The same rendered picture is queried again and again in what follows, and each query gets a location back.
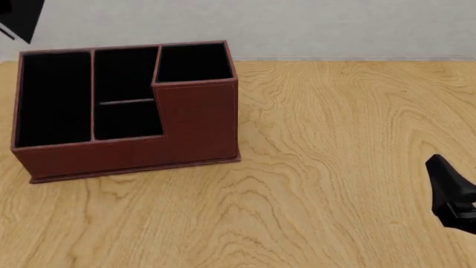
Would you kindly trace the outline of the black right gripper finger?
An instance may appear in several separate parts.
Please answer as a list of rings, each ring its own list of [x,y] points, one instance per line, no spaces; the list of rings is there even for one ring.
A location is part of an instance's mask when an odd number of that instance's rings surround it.
[[[446,202],[464,202],[467,199],[466,178],[440,154],[429,158],[425,167],[431,183],[432,208],[439,208]]]

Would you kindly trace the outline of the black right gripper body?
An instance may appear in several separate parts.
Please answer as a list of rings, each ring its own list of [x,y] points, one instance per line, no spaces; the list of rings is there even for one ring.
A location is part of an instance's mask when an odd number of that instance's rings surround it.
[[[444,227],[476,235],[476,185],[443,189],[431,183],[431,211]]]

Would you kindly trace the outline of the red-brown desk caddy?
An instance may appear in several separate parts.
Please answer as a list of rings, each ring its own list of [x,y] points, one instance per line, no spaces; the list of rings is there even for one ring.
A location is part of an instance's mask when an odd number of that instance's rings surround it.
[[[10,149],[33,184],[237,162],[228,44],[23,51]]]

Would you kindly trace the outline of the black angular object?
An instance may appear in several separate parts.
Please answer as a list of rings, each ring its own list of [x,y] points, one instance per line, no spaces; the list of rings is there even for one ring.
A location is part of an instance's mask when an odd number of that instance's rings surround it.
[[[0,24],[31,44],[45,0],[0,0]]]

